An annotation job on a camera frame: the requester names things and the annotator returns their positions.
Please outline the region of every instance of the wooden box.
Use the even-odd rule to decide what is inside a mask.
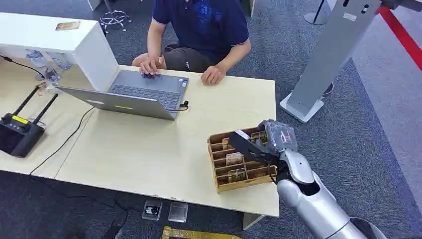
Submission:
[[[258,132],[256,128],[243,129],[242,131],[249,136]],[[242,163],[229,166],[226,165],[226,155],[237,152],[234,148],[223,150],[222,140],[224,138],[228,138],[230,134],[231,132],[214,134],[208,139],[208,150],[210,153],[213,177],[217,192],[272,182],[268,173],[267,164],[251,161],[245,158]],[[229,183],[228,172],[230,170],[240,168],[246,169],[246,180]],[[273,178],[275,178],[277,175],[276,166],[270,166],[269,171]]]

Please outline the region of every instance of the man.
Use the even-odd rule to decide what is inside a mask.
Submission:
[[[179,42],[162,52],[169,22]],[[151,75],[158,69],[199,72],[204,84],[217,84],[250,48],[239,0],[155,0],[148,53],[136,57],[132,65]]]

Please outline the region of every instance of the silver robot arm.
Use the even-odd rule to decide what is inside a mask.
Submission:
[[[278,194],[316,239],[367,239],[303,155],[286,150],[281,153],[280,161],[287,164],[288,171],[277,176]]]
[[[297,152],[293,128],[275,120],[265,120],[258,131],[267,132],[267,143],[250,137],[241,130],[230,135],[229,144],[245,159],[277,166],[277,185],[280,198],[302,220],[316,239],[385,239],[371,223],[351,218],[337,204],[333,194],[311,170],[306,158]]]

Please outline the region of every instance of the red rope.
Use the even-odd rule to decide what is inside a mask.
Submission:
[[[393,13],[386,7],[382,6],[378,9],[387,25],[391,28],[397,39],[401,42],[410,57],[422,71],[422,50],[408,34],[402,24],[397,20]]]

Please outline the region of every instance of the black router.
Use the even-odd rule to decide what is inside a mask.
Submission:
[[[0,150],[15,157],[24,158],[31,151],[34,145],[39,141],[44,134],[45,129],[38,126],[38,122],[45,112],[50,108],[51,104],[58,97],[55,94],[53,98],[44,107],[41,113],[33,122],[22,119],[17,116],[28,101],[38,91],[39,87],[29,94],[17,110],[11,114],[7,113],[0,120]]]

